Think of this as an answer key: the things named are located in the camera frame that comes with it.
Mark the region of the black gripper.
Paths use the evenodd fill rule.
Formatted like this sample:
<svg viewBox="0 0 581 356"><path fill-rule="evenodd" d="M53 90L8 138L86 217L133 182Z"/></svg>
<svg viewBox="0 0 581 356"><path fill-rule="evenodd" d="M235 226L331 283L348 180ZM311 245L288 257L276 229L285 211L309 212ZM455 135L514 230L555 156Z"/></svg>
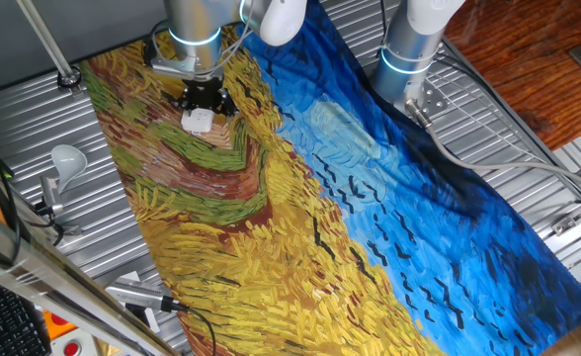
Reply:
<svg viewBox="0 0 581 356"><path fill-rule="evenodd" d="M208 109L226 117L239 114L230 94L223 87L223 80L212 78L208 81L185 80L182 95L174 101L174 107L191 112L194 109Z"/></svg>

